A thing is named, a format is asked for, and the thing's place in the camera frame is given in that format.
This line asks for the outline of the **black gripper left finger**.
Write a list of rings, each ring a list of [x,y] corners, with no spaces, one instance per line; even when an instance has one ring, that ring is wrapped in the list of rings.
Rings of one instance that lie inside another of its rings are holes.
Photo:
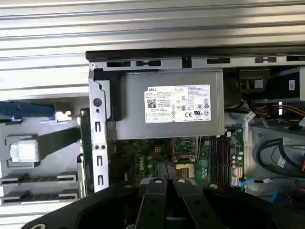
[[[162,229],[168,182],[151,178],[136,187],[122,181],[24,225],[25,229]]]

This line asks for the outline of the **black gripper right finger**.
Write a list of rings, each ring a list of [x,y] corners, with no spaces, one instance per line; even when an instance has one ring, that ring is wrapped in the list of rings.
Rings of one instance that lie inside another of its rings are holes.
[[[185,215],[182,229],[303,229],[305,216],[287,207],[222,184],[207,187],[194,179],[179,177],[174,165],[168,177],[178,199],[173,212]]]

